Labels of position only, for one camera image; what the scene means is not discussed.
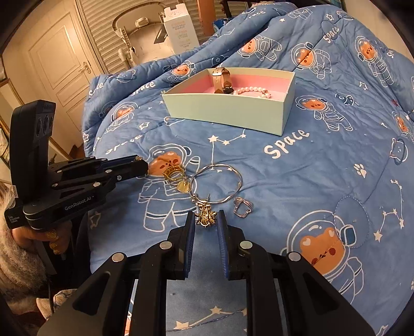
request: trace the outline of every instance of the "gold frame trim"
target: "gold frame trim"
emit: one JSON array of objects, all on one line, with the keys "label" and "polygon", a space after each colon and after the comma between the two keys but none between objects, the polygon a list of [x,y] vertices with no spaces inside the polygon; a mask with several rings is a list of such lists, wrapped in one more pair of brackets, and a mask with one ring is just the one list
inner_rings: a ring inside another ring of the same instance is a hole
[{"label": "gold frame trim", "polygon": [[[10,80],[10,78],[6,78],[5,80],[2,80],[0,82],[0,87],[4,86],[6,84],[9,84],[10,88],[12,89],[12,91],[14,93],[14,96],[17,98],[17,100],[19,101],[19,103],[21,105],[24,105],[23,99],[19,96],[19,94],[18,94],[16,88],[14,87],[12,81]],[[3,120],[3,118],[1,116],[0,116],[0,125],[1,125],[1,127],[3,129],[7,130],[8,136],[10,137],[10,129],[9,129],[9,127],[7,126],[7,124],[5,123],[5,121]],[[60,145],[52,137],[49,137],[49,141],[60,151],[60,153],[67,160],[72,160],[73,159],[68,153],[65,152],[65,150],[62,147],[60,147]]]}]

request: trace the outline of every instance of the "metal screw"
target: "metal screw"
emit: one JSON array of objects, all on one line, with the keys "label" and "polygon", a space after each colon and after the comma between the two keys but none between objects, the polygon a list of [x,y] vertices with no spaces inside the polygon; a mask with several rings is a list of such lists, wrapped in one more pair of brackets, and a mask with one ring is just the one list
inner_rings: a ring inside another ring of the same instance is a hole
[{"label": "metal screw", "polygon": [[253,244],[252,244],[252,242],[249,242],[248,240],[243,240],[240,243],[240,247],[244,250],[248,250],[248,249],[251,249],[253,247]]},{"label": "metal screw", "polygon": [[121,262],[121,261],[123,261],[123,260],[124,260],[124,255],[123,255],[122,253],[120,253],[120,252],[115,253],[115,254],[112,256],[112,261],[113,261],[113,262]]},{"label": "metal screw", "polygon": [[160,246],[160,248],[162,250],[168,250],[168,249],[171,249],[172,248],[173,244],[171,242],[169,242],[169,241],[166,240],[165,242],[161,242],[159,244],[159,246]]},{"label": "metal screw", "polygon": [[293,262],[298,262],[301,259],[301,255],[298,252],[289,253],[289,259]]}]

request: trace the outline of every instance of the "door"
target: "door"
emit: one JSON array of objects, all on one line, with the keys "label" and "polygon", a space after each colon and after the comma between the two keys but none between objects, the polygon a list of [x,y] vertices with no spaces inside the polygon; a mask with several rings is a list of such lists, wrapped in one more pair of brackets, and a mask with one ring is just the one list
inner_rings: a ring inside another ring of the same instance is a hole
[{"label": "door", "polygon": [[76,33],[71,13],[52,25],[28,50],[31,62],[76,146],[82,140],[83,103],[96,75]]}]

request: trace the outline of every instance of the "heart-shaped ring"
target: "heart-shaped ring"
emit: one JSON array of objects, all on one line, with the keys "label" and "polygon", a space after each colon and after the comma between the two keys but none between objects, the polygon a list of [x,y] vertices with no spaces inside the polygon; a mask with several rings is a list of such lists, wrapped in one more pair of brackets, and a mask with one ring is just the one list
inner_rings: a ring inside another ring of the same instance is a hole
[{"label": "heart-shaped ring", "polygon": [[[246,210],[246,212],[245,212],[245,213],[243,213],[243,214],[239,214],[239,213],[237,212],[238,207],[239,207],[241,204],[244,204],[244,205],[246,205],[246,206],[247,206],[247,210]],[[242,197],[236,197],[236,198],[234,199],[234,205],[235,205],[235,207],[234,207],[233,213],[234,213],[236,216],[239,216],[240,218],[245,218],[245,217],[247,217],[247,215],[248,215],[250,212],[252,212],[252,211],[253,211],[253,203],[251,203],[251,202],[249,202],[249,201],[247,201],[247,200],[243,199]]]}]

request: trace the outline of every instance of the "bed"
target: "bed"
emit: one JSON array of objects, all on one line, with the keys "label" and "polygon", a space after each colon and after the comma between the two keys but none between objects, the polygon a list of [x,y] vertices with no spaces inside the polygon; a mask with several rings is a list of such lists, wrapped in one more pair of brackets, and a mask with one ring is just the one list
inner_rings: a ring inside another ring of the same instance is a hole
[{"label": "bed", "polygon": [[[169,116],[162,94],[219,65],[296,73],[283,136]],[[331,5],[250,8],[192,51],[101,75],[84,107],[86,155],[137,154],[150,169],[88,213],[91,271],[112,253],[143,253],[195,209],[165,183],[169,161],[188,174],[226,163],[254,211],[239,218],[231,201],[213,210],[269,252],[301,252],[384,335],[414,291],[413,110],[414,64]],[[196,192],[217,199],[236,184],[213,169]],[[189,279],[167,291],[169,332],[245,334],[244,284],[224,279],[215,227],[197,226]]]}]

